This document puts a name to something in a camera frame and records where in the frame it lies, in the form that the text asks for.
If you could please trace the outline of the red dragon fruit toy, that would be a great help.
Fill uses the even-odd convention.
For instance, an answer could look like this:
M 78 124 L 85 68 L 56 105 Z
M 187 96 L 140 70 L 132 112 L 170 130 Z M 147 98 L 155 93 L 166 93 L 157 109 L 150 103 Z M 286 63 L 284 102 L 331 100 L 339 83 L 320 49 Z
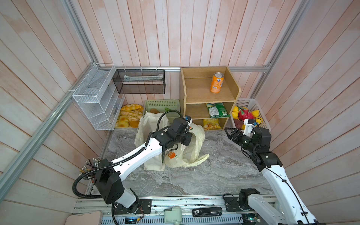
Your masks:
M 248 109 L 239 108 L 238 119 L 244 121 L 245 119 L 254 119 L 254 116 Z

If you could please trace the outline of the yellow plastic grocery bag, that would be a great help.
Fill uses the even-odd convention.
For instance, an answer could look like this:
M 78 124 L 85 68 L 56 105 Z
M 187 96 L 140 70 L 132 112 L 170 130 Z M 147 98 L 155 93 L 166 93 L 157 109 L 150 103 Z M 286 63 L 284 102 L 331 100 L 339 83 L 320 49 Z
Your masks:
M 189 146 L 183 144 L 174 151 L 165 155 L 165 165 L 170 168 L 195 167 L 206 161 L 210 155 L 200 156 L 201 148 L 205 140 L 205 132 L 202 126 L 191 124 L 190 131 L 193 134 Z

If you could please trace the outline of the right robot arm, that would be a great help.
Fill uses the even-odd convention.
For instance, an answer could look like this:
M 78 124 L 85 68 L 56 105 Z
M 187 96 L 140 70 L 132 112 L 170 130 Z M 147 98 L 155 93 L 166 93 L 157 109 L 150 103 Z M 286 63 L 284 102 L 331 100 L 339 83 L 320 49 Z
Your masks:
M 226 127 L 225 132 L 265 177 L 282 208 L 282 211 L 278 211 L 264 200 L 259 191 L 246 188 L 240 191 L 238 198 L 242 211 L 254 210 L 269 225 L 319 224 L 295 191 L 279 157 L 270 151 L 272 136 L 268 129 L 255 127 L 249 136 L 234 127 Z

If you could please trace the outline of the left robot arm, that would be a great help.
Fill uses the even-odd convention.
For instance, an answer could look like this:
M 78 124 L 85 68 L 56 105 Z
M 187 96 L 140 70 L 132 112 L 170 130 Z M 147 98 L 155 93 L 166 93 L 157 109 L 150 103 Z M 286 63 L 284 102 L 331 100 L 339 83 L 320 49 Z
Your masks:
M 122 206 L 127 213 L 135 213 L 141 209 L 139 198 L 133 190 L 123 186 L 123 181 L 139 166 L 149 159 L 166 151 L 176 150 L 180 144 L 188 146 L 191 142 L 192 133 L 190 126 L 192 118 L 188 115 L 180 115 L 173 120 L 170 126 L 160 128 L 157 124 L 155 131 L 149 133 L 145 142 L 130 153 L 118 159 L 108 161 L 103 159 L 98 167 L 79 175 L 72 185 L 73 193 L 80 198 L 102 198 L 112 209 Z M 80 180 L 94 177 L 94 184 L 99 195 L 85 195 L 78 191 L 77 185 Z

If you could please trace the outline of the yellow snack bag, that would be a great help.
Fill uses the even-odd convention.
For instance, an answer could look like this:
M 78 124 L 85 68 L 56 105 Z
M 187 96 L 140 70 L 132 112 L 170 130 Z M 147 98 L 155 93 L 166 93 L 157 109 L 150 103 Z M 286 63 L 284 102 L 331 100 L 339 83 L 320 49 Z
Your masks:
M 203 119 L 203 129 L 204 130 L 219 130 L 221 125 L 218 118 L 209 118 Z

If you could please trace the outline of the yellow lemon toy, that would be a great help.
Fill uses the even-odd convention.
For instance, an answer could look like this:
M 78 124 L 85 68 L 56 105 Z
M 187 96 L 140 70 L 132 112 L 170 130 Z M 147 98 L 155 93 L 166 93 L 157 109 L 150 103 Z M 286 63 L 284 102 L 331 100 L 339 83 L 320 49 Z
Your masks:
M 255 120 L 256 120 L 256 125 L 257 126 L 260 126 L 262 124 L 262 122 L 263 122 L 262 118 L 260 118 L 260 117 L 256 117 Z

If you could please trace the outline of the green snack bag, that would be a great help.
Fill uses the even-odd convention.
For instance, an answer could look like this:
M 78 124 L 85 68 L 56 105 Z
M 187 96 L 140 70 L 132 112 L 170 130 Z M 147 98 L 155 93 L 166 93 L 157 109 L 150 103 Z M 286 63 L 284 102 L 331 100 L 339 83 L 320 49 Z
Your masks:
M 210 118 L 229 117 L 223 103 L 206 103 Z

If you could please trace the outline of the brown potato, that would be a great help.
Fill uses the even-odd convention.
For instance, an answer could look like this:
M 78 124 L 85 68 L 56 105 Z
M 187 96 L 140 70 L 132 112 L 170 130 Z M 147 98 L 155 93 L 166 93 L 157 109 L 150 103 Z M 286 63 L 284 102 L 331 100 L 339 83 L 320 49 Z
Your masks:
M 158 113 L 160 113 L 160 111 L 153 108 L 150 110 L 150 113 L 158 114 Z

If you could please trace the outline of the green plastic basket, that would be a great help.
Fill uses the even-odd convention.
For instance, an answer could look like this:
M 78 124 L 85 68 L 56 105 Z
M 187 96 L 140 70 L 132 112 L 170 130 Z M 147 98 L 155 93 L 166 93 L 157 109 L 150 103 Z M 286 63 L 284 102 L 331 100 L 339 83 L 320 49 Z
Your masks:
M 151 109 L 157 109 L 161 113 L 165 112 L 165 107 L 181 111 L 180 101 L 178 99 L 160 99 L 160 100 L 146 100 L 144 103 L 143 115 Z

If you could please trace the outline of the white fruit basket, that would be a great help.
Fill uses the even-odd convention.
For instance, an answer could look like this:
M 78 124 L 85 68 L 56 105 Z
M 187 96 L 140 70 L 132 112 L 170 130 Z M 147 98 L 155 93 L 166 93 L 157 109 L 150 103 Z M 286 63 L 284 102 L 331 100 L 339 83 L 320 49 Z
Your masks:
M 249 111 L 255 111 L 258 110 L 259 111 L 259 118 L 262 119 L 261 124 L 259 125 L 262 128 L 266 128 L 269 131 L 271 131 L 271 127 L 270 124 L 265 116 L 265 113 L 263 112 L 262 108 L 260 107 L 259 103 L 253 99 L 253 98 L 238 98 L 235 101 L 235 105 L 237 107 L 242 107 L 242 108 L 247 108 Z

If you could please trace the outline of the wooden shelf unit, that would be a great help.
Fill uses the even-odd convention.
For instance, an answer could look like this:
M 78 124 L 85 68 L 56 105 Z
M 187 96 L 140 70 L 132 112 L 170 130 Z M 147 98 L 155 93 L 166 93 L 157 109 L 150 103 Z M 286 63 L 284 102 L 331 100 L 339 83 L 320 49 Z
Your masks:
M 224 75 L 224 82 L 220 93 L 211 92 L 212 78 L 215 73 Z M 237 99 L 241 95 L 241 88 L 235 80 L 229 67 L 183 67 L 180 77 L 180 107 L 181 113 L 193 119 L 196 125 L 203 125 L 203 120 L 209 119 L 207 103 L 223 103 L 229 115 Z

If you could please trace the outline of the pile of bread buns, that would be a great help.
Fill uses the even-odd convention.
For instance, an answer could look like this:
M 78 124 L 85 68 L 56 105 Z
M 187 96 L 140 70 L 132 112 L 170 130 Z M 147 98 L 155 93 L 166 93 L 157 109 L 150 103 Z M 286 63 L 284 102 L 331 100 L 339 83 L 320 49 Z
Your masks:
M 144 107 L 139 104 L 128 104 L 121 108 L 115 128 L 138 128 L 143 116 Z

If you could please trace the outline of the orange soda can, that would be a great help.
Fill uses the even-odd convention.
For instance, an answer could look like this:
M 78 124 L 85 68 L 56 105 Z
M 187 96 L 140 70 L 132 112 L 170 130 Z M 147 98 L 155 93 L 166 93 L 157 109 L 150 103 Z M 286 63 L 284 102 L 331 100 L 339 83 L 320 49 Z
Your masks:
M 212 77 L 210 91 L 215 94 L 220 93 L 223 81 L 224 81 L 224 74 L 220 72 L 215 73 Z

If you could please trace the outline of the black barcode scanner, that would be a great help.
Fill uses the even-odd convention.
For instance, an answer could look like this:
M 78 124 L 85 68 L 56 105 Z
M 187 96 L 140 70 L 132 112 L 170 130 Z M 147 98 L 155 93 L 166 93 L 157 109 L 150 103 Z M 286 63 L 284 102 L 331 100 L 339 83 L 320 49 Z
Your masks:
M 221 216 L 223 210 L 221 207 L 205 207 L 205 208 L 195 208 L 192 210 L 192 216 L 195 218 L 199 217 L 216 217 Z

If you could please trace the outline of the white adapter box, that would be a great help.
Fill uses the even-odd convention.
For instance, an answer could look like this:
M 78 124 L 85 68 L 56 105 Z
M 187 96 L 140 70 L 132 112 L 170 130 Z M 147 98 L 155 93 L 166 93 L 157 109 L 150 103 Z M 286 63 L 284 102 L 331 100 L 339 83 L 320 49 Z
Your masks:
M 175 206 L 164 210 L 164 223 L 180 225 L 182 223 L 182 209 Z

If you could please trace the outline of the black mesh wall basket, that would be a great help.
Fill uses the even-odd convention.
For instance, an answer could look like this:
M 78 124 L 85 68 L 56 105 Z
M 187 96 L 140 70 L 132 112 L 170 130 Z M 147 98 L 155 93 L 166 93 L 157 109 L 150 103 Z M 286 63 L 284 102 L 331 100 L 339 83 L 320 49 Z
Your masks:
M 163 69 L 117 69 L 112 81 L 119 94 L 165 94 Z

